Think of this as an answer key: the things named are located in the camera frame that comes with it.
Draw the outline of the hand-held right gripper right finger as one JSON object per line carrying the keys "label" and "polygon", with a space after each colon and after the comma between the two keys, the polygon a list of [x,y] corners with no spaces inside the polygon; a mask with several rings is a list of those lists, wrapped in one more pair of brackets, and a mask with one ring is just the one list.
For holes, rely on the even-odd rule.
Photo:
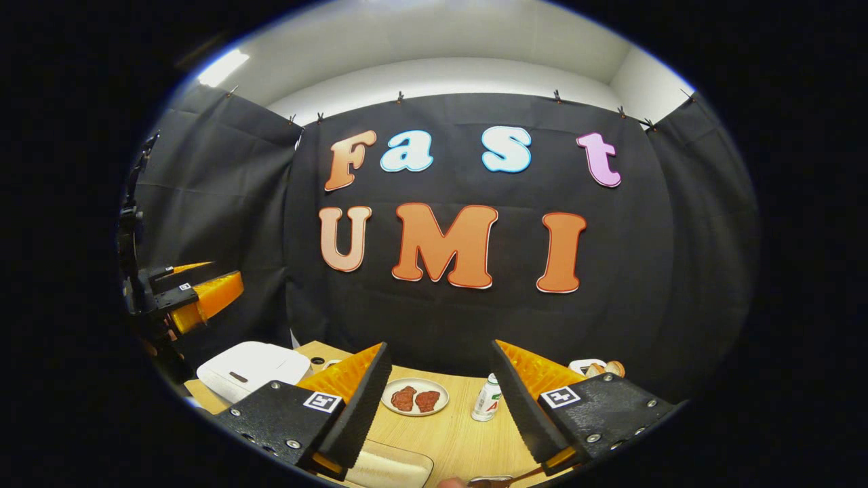
{"label": "hand-held right gripper right finger", "polygon": [[613,371],[586,376],[502,340],[490,342],[490,369],[546,475],[597,466],[682,410]]}

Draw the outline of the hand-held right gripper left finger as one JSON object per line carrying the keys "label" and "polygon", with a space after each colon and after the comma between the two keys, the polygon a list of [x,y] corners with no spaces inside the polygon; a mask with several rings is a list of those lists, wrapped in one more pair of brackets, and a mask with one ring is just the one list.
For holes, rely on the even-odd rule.
{"label": "hand-held right gripper left finger", "polygon": [[221,428],[280,464],[344,480],[359,458],[393,362],[387,343],[290,385],[267,381],[217,415]]}

